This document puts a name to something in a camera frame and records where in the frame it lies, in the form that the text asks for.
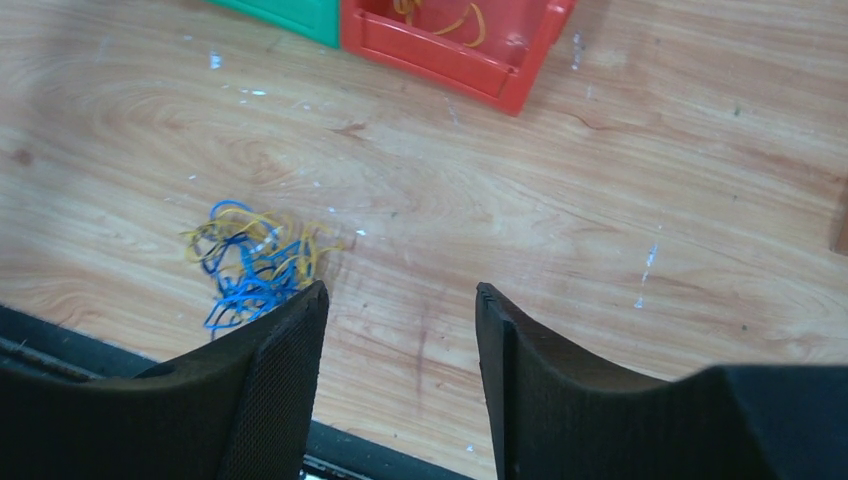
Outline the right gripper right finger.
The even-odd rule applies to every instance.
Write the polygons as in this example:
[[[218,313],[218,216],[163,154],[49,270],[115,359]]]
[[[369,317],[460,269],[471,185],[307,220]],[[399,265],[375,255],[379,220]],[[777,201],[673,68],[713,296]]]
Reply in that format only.
[[[477,287],[476,339],[501,479],[843,479],[843,365],[720,364],[666,382],[617,365]]]

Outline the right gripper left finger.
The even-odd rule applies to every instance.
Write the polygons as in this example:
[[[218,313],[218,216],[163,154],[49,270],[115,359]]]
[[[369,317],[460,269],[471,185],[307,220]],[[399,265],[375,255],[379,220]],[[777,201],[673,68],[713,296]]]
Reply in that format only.
[[[1,370],[5,479],[296,479],[329,296],[284,305],[134,377]]]

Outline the cable ball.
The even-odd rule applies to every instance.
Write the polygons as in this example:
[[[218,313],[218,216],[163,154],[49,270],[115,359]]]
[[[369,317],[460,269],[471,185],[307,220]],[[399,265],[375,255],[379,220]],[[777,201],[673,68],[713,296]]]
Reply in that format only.
[[[259,212],[232,199],[183,231],[185,259],[200,267],[217,295],[203,327],[211,338],[270,313],[318,279],[319,262],[342,243],[321,245],[330,229],[276,212]]]

